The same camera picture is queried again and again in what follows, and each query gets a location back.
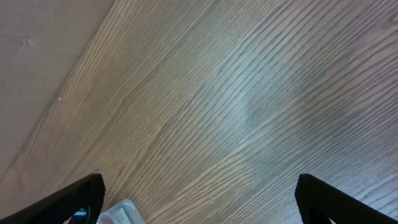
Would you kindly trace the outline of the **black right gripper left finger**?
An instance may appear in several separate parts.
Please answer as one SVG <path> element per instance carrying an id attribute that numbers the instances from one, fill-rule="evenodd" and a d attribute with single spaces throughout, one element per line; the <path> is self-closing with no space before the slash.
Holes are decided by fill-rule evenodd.
<path id="1" fill-rule="evenodd" d="M 92 173 L 1 219 L 1 224 L 95 224 L 101 213 L 105 192 L 102 175 Z"/>

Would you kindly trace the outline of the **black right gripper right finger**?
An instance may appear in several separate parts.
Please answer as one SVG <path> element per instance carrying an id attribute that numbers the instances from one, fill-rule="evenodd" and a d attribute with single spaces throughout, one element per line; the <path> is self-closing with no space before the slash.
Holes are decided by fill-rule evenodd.
<path id="1" fill-rule="evenodd" d="M 397 220 L 310 175 L 299 175 L 295 199 L 304 224 L 397 224 Z"/>

